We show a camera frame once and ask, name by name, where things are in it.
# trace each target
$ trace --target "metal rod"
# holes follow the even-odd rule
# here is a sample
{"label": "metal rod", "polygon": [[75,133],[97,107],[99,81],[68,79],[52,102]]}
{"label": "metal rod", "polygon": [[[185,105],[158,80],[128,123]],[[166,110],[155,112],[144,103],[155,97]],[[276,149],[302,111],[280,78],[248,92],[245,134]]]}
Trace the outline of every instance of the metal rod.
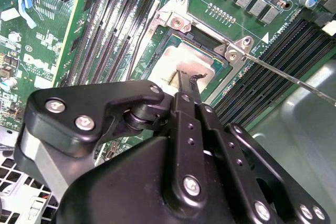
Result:
{"label": "metal rod", "polygon": [[322,98],[322,99],[326,100],[327,102],[331,103],[333,106],[336,106],[336,100],[334,98],[331,98],[330,96],[322,93],[320,90],[314,88],[313,86],[311,86],[311,85],[309,85],[309,84],[307,84],[303,81],[300,81],[299,79],[297,79],[293,76],[290,76],[289,74],[286,74],[285,72],[282,72],[281,70],[267,64],[266,62],[253,57],[252,55],[244,54],[244,56],[246,58],[254,61],[255,63],[258,63],[259,65],[263,66],[264,68],[267,68],[267,69],[271,70],[272,72],[277,73],[278,75],[284,77],[285,79],[291,81],[292,83],[297,84],[300,87],[316,94],[320,98]]}

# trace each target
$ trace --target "robotic arm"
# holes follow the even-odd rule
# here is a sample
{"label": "robotic arm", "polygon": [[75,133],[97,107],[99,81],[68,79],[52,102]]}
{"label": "robotic arm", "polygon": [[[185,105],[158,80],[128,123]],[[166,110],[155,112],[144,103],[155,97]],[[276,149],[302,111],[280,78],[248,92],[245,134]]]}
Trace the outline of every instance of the robotic arm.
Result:
{"label": "robotic arm", "polygon": [[[28,99],[18,167],[60,201],[54,223],[330,223],[323,208],[239,125],[147,80],[54,88]],[[97,145],[154,136],[94,167]]]}

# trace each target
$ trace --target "screw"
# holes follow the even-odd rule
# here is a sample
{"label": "screw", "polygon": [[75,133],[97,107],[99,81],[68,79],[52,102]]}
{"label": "screw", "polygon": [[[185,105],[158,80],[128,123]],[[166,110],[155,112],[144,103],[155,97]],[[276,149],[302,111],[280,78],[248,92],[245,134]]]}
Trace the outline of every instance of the screw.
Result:
{"label": "screw", "polygon": [[184,101],[190,102],[190,98],[186,94],[183,94],[182,98],[183,98]]}
{"label": "screw", "polygon": [[210,108],[209,106],[205,106],[205,110],[206,110],[207,112],[209,112],[209,113],[212,113],[212,110],[211,110],[211,108]]}
{"label": "screw", "polygon": [[250,40],[250,39],[244,39],[244,41],[243,41],[243,45],[244,45],[244,46],[249,46],[249,45],[251,45],[251,40]]}
{"label": "screw", "polygon": [[317,215],[317,217],[319,217],[321,220],[325,220],[325,216],[322,213],[320,208],[318,208],[317,206],[313,206],[313,210],[314,210],[315,214]]}
{"label": "screw", "polygon": [[65,104],[58,100],[47,101],[45,107],[51,113],[61,113],[65,110]]}
{"label": "screw", "polygon": [[184,189],[189,193],[191,196],[197,196],[201,192],[201,188],[198,182],[192,177],[185,177],[183,180]]}
{"label": "screw", "polygon": [[300,205],[300,209],[303,213],[303,215],[307,218],[312,220],[313,215],[311,214],[311,212],[309,211],[309,209],[305,206],[305,205]]}
{"label": "screw", "polygon": [[233,128],[236,130],[236,132],[242,134],[242,130],[238,126],[234,126]]}
{"label": "screw", "polygon": [[83,131],[91,131],[94,128],[94,121],[87,115],[81,115],[76,118],[75,125]]}
{"label": "screw", "polygon": [[156,86],[150,86],[150,89],[156,94],[160,93],[159,89]]}
{"label": "screw", "polygon": [[271,218],[271,215],[270,215],[268,209],[260,201],[255,202],[254,203],[254,207],[255,207],[255,209],[256,209],[256,211],[259,214],[259,217],[261,219],[263,219],[263,220],[269,220]]}

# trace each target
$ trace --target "capacitor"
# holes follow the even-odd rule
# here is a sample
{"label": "capacitor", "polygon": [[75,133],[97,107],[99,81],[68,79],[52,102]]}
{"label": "capacitor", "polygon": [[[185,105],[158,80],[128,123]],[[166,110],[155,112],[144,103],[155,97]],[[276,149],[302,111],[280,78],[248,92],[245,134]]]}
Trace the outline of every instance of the capacitor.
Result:
{"label": "capacitor", "polygon": [[0,82],[0,88],[9,91],[17,85],[17,80],[14,77],[10,77],[3,82]]}
{"label": "capacitor", "polygon": [[312,8],[317,3],[317,0],[299,0],[299,3],[306,8]]}

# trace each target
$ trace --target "motherboard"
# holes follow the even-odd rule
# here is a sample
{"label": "motherboard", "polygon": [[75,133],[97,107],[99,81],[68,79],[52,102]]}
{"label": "motherboard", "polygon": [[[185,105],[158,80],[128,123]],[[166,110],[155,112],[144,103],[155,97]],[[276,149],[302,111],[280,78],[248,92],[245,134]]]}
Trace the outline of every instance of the motherboard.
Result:
{"label": "motherboard", "polygon": [[0,138],[20,130],[35,90],[149,79],[174,94],[178,70],[204,76],[223,124],[250,129],[296,86],[242,52],[306,80],[336,54],[335,14],[336,0],[0,0]]}

